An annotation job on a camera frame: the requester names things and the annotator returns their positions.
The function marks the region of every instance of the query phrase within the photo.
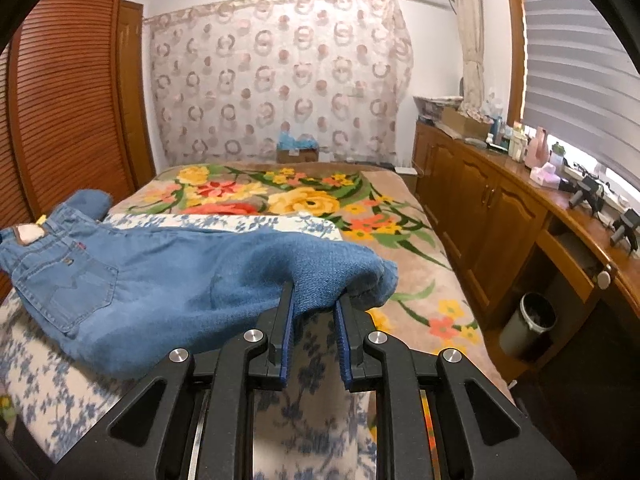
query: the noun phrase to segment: pink bottle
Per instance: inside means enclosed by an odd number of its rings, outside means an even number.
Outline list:
[[[524,165],[531,168],[542,168],[549,161],[549,145],[546,138],[548,133],[542,127],[536,131],[536,136],[529,143],[527,156],[524,159]]]

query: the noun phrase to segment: patterned curtain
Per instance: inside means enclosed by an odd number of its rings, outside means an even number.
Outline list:
[[[396,0],[231,0],[147,20],[171,165],[275,160],[281,131],[394,162],[414,64]]]

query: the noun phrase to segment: wooden wardrobe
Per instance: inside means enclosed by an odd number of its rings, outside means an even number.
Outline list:
[[[153,178],[141,25],[122,0],[40,0],[24,20],[0,56],[0,228],[78,189],[116,203]],[[0,276],[0,298],[9,287]]]

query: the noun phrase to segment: cabinet door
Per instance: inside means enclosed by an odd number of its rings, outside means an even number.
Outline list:
[[[418,190],[422,206],[434,229],[446,224],[449,202],[454,189],[456,157],[453,140],[444,134],[430,146],[426,178]]]
[[[482,240],[486,203],[498,175],[471,153],[461,155],[456,186],[452,190],[450,215],[443,242],[460,269],[468,269],[474,249]]]
[[[141,188],[156,176],[142,95],[142,5],[123,1],[118,17],[118,90],[133,180]]]
[[[424,176],[427,156],[429,155],[429,148],[432,142],[433,134],[430,133],[428,127],[424,124],[418,123],[415,128],[414,156],[412,165],[415,171],[418,172],[419,178]]]
[[[487,200],[484,230],[466,272],[479,304],[488,312],[502,299],[542,228],[546,210],[505,178]]]
[[[40,0],[12,41],[9,113],[36,218],[82,188],[133,193],[116,88],[121,0]]]
[[[6,74],[9,47],[0,54],[0,229],[33,222],[33,215],[24,197],[24,189],[15,163],[14,148],[11,142],[9,123],[7,121],[8,104],[6,94]],[[0,303],[11,290],[9,275],[0,273]]]

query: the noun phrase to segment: window blind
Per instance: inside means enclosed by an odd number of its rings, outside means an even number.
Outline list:
[[[524,123],[640,189],[640,75],[589,0],[524,0]]]

